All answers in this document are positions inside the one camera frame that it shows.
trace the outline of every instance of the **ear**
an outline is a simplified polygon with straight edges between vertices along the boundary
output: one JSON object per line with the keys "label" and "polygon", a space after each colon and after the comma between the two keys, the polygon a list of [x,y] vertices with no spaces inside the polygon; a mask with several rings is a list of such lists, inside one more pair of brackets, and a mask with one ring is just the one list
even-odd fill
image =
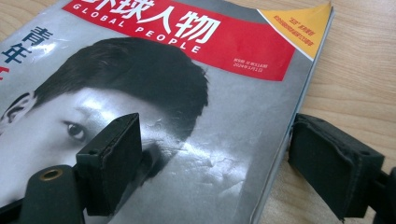
{"label": "ear", "polygon": [[27,92],[20,96],[0,118],[0,134],[12,123],[15,123],[35,105],[36,97],[34,92]]}

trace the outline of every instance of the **eye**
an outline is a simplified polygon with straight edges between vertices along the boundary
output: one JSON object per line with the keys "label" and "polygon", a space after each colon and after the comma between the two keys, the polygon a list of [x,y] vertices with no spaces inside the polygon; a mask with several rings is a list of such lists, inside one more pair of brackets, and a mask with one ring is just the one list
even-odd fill
{"label": "eye", "polygon": [[82,142],[85,140],[85,131],[84,128],[76,123],[66,122],[67,125],[67,133],[74,139]]}

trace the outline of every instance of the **magazine pages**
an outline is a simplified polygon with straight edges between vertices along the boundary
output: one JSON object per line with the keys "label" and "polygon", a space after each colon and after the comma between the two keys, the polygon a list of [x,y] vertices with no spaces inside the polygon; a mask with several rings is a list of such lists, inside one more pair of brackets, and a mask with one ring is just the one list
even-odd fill
{"label": "magazine pages", "polygon": [[0,45],[0,206],[138,112],[156,163],[88,223],[258,222],[331,19],[330,4],[59,1]]}

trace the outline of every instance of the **wooden table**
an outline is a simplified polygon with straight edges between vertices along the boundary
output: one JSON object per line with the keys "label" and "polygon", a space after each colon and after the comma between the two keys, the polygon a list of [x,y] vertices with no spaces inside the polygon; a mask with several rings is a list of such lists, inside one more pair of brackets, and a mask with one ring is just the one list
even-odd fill
{"label": "wooden table", "polygon": [[[0,0],[0,41],[56,0]],[[233,0],[247,7],[294,9],[324,0]],[[396,2],[332,0],[336,16],[302,113],[326,119],[396,166]],[[372,223],[374,212],[346,223]],[[341,223],[286,159],[262,223]]]}

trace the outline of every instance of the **red banner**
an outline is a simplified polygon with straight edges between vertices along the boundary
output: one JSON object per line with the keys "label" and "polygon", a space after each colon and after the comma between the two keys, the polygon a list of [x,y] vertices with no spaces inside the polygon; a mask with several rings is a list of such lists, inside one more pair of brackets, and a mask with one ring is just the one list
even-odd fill
{"label": "red banner", "polygon": [[295,48],[270,25],[173,1],[74,0],[64,10],[125,35],[182,49],[239,75],[281,81]]}

